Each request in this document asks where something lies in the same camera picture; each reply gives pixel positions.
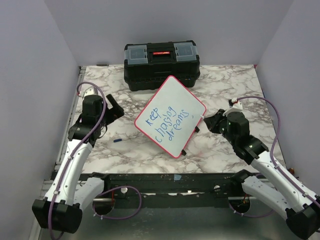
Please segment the pink framed whiteboard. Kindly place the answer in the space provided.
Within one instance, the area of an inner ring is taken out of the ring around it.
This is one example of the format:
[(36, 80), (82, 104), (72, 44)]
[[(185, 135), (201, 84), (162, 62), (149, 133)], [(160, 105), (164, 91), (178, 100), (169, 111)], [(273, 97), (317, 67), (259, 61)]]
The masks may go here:
[(170, 75), (134, 120), (135, 127), (173, 158), (179, 158), (206, 106)]

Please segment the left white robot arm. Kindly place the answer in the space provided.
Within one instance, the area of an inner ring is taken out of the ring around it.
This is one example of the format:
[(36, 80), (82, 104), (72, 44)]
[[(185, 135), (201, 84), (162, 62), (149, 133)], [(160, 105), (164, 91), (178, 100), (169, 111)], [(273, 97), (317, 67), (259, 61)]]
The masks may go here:
[(84, 97), (82, 112), (68, 131), (66, 153), (56, 177), (43, 199), (36, 199), (32, 212), (43, 229), (75, 233), (82, 221), (84, 209), (98, 195), (107, 197), (111, 185), (98, 177), (76, 189), (85, 161), (102, 129), (124, 115), (124, 109), (111, 94)]

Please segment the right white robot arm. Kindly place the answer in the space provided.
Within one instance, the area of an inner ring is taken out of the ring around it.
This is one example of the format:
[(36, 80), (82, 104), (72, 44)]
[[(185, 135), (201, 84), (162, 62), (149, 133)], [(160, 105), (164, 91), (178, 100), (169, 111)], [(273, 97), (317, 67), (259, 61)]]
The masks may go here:
[(221, 109), (203, 121), (211, 133), (222, 135), (241, 160), (273, 185), (270, 187), (254, 174), (242, 170), (230, 183), (234, 195), (246, 193), (257, 198), (278, 213), (302, 240), (309, 239), (320, 229), (320, 196), (295, 178), (261, 140), (251, 135), (249, 121), (242, 112), (225, 115)]

